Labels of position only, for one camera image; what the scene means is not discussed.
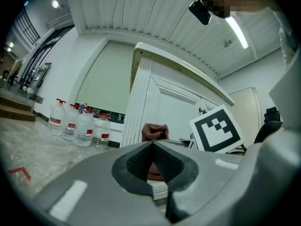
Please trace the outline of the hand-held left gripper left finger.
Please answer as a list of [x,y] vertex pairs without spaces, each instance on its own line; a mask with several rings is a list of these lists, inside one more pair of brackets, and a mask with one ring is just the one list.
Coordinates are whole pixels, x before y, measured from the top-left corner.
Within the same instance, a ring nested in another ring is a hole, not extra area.
[[114,162],[150,142],[87,157],[44,186],[34,201],[56,226],[168,226],[153,201],[153,188],[133,174],[131,191],[114,178]]

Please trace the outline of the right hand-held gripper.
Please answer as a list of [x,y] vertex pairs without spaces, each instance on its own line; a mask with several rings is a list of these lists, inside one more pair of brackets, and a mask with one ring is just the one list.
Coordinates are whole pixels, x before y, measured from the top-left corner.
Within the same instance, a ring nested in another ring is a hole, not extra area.
[[244,147],[244,136],[225,105],[199,116],[186,117],[191,128],[189,139],[181,138],[186,148],[213,153],[229,153]]

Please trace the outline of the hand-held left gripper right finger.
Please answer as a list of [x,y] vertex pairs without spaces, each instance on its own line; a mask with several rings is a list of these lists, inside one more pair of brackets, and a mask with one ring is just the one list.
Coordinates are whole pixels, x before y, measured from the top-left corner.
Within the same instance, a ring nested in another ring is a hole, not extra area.
[[244,156],[155,142],[182,166],[168,183],[158,226],[273,226],[294,221],[300,196],[301,132],[280,129]]

